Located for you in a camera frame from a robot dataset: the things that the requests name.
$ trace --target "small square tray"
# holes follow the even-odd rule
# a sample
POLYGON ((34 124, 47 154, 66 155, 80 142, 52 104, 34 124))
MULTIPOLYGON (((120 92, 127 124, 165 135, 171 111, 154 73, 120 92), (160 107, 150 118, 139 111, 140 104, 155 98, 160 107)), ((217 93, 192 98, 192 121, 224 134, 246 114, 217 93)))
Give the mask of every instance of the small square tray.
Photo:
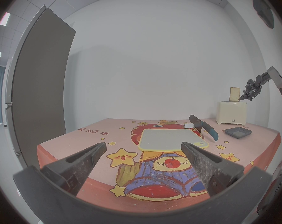
POLYGON ((231 129, 225 129, 225 133, 234 138, 240 139, 252 133, 252 130, 244 129, 243 127, 235 127, 231 129))

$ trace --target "apple logo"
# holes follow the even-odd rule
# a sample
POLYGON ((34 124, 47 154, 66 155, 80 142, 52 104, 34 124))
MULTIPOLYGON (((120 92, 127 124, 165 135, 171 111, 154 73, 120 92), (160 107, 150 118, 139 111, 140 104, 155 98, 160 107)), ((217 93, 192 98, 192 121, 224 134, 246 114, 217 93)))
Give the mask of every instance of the apple logo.
POLYGON ((180 166, 180 161, 174 158, 166 159, 164 163, 167 168, 178 168, 180 166))

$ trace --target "toast slice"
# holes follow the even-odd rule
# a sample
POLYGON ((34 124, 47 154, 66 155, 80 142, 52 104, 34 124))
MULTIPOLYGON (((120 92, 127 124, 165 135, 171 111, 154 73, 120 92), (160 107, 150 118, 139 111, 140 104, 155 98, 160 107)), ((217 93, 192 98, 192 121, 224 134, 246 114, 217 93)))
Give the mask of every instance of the toast slice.
POLYGON ((240 88, 230 87, 229 100, 236 102, 236 101, 238 101, 239 98, 240 98, 240 88))

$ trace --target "toaster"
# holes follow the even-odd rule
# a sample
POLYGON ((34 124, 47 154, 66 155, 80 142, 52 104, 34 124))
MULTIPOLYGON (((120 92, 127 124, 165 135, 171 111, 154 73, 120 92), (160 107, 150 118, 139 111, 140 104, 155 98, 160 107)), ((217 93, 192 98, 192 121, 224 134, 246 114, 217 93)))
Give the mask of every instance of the toaster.
POLYGON ((242 124, 247 120, 247 103, 235 101, 219 101, 216 121, 218 124, 242 124))

